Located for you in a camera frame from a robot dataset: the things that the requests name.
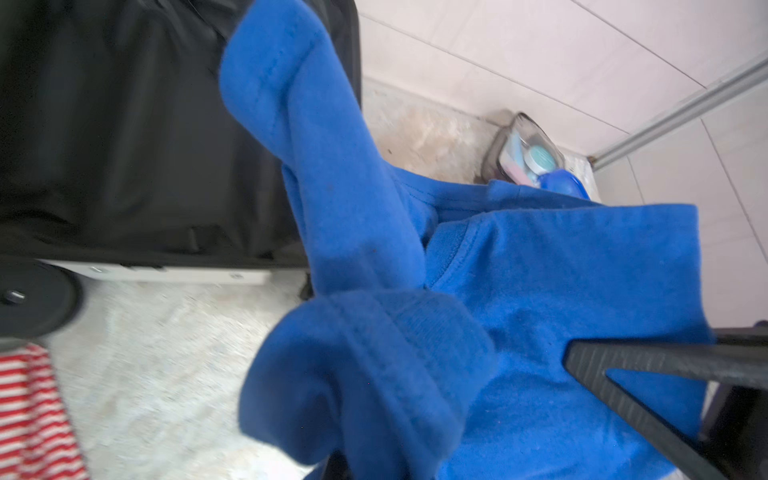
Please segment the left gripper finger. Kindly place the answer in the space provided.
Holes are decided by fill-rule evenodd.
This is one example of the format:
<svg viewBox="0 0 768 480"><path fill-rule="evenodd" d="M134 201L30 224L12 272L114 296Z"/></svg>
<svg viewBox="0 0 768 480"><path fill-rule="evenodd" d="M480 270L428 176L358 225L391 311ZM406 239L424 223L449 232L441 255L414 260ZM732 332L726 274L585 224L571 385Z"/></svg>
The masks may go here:
<svg viewBox="0 0 768 480"><path fill-rule="evenodd" d="M687 478L766 478L766 336L720 335L713 344L573 340L563 364ZM610 370L652 372L720 387L700 434L690 439L614 382Z"/></svg>

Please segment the blue t-shirt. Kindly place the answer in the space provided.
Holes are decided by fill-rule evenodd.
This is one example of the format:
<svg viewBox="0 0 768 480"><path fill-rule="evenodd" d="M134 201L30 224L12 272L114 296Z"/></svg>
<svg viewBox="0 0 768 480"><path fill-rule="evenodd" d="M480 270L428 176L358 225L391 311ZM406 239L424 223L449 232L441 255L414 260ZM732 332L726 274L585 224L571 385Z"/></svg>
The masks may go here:
<svg viewBox="0 0 768 480"><path fill-rule="evenodd" d="M234 118L283 164L314 296L261 345L241 431L356 479L661 479L672 464L564 368L574 339L706 344L698 212L436 181L379 154L301 1L223 55Z"/></svg>

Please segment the red white striped shirt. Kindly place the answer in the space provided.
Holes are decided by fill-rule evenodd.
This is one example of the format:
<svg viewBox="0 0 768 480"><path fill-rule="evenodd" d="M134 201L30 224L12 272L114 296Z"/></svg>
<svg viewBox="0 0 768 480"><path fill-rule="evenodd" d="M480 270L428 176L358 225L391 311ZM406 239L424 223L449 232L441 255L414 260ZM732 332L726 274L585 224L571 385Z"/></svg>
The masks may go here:
<svg viewBox="0 0 768 480"><path fill-rule="evenodd" d="M90 477L49 353L34 343L1 355L1 477Z"/></svg>

